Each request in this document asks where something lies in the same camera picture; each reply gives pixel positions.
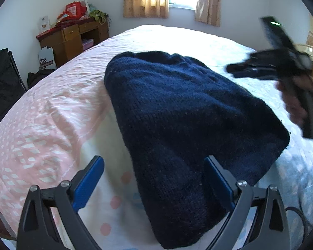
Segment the person's right hand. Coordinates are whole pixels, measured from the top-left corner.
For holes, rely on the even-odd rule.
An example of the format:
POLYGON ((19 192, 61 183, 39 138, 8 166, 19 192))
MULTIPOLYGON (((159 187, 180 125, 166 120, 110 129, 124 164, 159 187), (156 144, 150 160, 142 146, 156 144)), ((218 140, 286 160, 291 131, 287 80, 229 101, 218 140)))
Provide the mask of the person's right hand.
MULTIPOLYGON (((293 83, 303 90, 313 93, 313 77, 309 76, 294 76, 293 83)), ((276 89, 281 92, 281 98, 284 102, 285 109, 289 113, 289 119, 300 128, 303 127, 304 121, 308 116, 307 111, 303 108, 295 95, 288 91, 287 87, 277 81, 276 89)))

